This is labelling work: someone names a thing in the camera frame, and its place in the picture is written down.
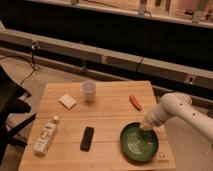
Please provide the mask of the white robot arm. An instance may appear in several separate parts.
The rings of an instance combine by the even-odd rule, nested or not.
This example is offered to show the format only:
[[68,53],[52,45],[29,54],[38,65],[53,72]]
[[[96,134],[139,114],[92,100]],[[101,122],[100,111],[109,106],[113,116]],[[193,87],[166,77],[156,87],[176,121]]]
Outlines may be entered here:
[[172,117],[178,117],[197,130],[213,144],[213,119],[192,107],[192,99],[184,93],[167,93],[142,120],[143,130],[164,125]]

